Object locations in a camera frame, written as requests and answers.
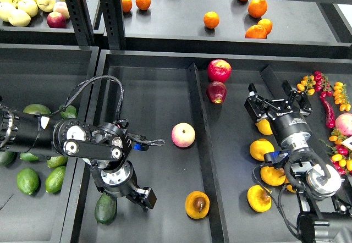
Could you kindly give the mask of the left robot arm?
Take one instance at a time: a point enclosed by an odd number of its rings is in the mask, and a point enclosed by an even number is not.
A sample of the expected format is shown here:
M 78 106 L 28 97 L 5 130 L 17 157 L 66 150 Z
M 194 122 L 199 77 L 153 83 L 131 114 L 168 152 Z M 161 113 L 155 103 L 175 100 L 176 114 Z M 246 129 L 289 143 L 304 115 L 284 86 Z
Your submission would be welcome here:
M 27 114 L 1 105 L 1 151 L 82 158 L 99 192 L 126 197 L 144 211 L 152 209 L 156 195 L 150 187 L 138 186 L 128 156 L 134 148 L 146 151 L 150 146 L 163 146 L 165 141 L 128 132 L 129 121 L 119 118 L 123 89 L 118 96 L 114 122 L 98 126 L 78 118 L 55 120 L 53 114 Z

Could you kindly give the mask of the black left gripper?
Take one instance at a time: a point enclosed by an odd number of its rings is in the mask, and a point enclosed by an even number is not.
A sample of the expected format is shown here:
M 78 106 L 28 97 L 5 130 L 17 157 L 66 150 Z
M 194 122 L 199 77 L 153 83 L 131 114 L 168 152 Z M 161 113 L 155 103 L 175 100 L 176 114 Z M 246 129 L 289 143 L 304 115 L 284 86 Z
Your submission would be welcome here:
M 153 209 L 157 201 L 157 197 L 151 187 L 140 188 L 138 185 L 124 184 L 116 187 L 97 187 L 97 189 L 99 192 L 115 199 L 125 197 L 132 203 L 141 206 L 144 212 Z

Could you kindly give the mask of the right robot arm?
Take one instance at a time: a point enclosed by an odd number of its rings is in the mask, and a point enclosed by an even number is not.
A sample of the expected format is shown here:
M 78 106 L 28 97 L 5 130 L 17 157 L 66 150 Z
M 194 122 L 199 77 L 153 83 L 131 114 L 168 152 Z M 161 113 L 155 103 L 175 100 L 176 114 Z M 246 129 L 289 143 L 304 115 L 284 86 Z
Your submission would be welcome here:
M 332 163 L 309 147 L 312 131 L 305 116 L 312 111 L 304 92 L 287 81 L 282 84 L 286 98 L 268 100 L 254 86 L 248 87 L 245 108 L 254 122 L 268 119 L 281 151 L 268 152 L 266 166 L 282 168 L 296 191 L 300 213 L 296 225 L 286 227 L 301 242 L 351 242 L 351 178 L 341 176 Z

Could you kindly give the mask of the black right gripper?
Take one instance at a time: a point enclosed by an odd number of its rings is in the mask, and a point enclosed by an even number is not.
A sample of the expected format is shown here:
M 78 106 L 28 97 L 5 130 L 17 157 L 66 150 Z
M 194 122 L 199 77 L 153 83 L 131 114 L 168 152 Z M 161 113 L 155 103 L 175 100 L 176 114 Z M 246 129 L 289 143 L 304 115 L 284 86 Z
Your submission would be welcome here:
M 288 96 L 286 106 L 297 109 L 300 113 L 274 111 L 273 102 L 259 96 L 253 83 L 249 84 L 249 95 L 244 106 L 255 124 L 269 118 L 274 138 L 280 147 L 308 147 L 307 141 L 312 131 L 303 117 L 312 112 L 308 96 L 304 91 L 298 92 L 287 80 L 283 81 L 282 88 Z

